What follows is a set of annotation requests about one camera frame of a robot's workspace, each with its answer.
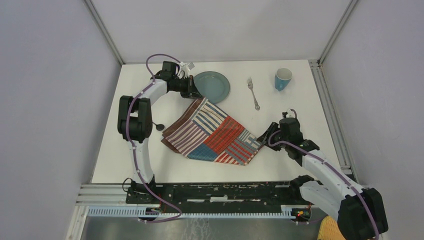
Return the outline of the blue ceramic mug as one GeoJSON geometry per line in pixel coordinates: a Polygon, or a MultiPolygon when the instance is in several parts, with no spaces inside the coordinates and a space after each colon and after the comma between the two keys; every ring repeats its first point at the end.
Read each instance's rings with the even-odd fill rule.
{"type": "Polygon", "coordinates": [[[288,68],[279,68],[274,77],[274,87],[279,92],[283,91],[292,80],[293,73],[288,68]]]}

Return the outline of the black spoon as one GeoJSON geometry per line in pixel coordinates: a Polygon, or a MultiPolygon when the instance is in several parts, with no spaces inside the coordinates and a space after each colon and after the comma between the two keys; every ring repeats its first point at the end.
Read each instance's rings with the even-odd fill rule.
{"type": "Polygon", "coordinates": [[[161,124],[161,123],[155,123],[155,122],[153,122],[152,124],[155,126],[155,129],[157,131],[163,131],[166,128],[165,125],[164,124],[161,124]]]}

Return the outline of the striped patchwork placemat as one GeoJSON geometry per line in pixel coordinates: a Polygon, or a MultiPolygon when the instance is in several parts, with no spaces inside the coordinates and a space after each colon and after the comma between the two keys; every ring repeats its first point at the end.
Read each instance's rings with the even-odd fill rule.
{"type": "Polygon", "coordinates": [[[263,144],[208,99],[196,99],[162,133],[161,142],[187,159],[246,166],[263,144]]]}

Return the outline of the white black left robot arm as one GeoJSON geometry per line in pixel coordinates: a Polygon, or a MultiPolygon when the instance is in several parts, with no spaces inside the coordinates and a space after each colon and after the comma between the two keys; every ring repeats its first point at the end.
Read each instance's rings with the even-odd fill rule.
{"type": "Polygon", "coordinates": [[[192,62],[164,61],[162,69],[137,95],[123,95],[119,99],[117,130],[132,151],[134,178],[143,184],[138,190],[138,197],[147,204],[154,202],[158,195],[149,155],[149,137],[153,130],[152,105],[170,91],[180,93],[185,99],[201,99],[203,96],[190,74],[194,67],[192,62]]]}

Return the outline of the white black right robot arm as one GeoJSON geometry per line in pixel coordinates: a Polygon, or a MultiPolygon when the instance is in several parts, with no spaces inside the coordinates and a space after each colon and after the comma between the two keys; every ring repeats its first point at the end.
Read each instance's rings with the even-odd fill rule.
{"type": "Polygon", "coordinates": [[[312,173],[290,181],[289,199],[307,201],[332,217],[346,240],[377,240],[389,230],[382,195],[367,188],[336,168],[310,139],[305,139],[300,122],[284,117],[272,122],[258,141],[288,157],[312,173]]]}

